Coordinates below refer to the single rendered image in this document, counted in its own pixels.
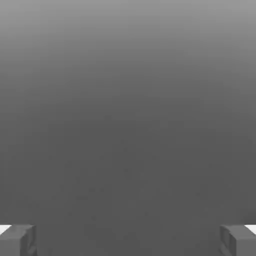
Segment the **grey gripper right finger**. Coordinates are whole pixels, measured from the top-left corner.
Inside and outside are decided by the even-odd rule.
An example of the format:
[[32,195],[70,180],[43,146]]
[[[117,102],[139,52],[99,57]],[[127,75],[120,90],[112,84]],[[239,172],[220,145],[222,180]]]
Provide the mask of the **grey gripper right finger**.
[[221,225],[220,256],[256,256],[256,224]]

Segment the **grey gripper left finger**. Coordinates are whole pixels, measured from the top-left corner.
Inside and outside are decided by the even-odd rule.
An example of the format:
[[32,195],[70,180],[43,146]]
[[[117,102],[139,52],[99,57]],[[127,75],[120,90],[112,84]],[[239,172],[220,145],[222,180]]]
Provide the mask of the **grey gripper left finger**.
[[37,226],[0,224],[0,256],[38,256]]

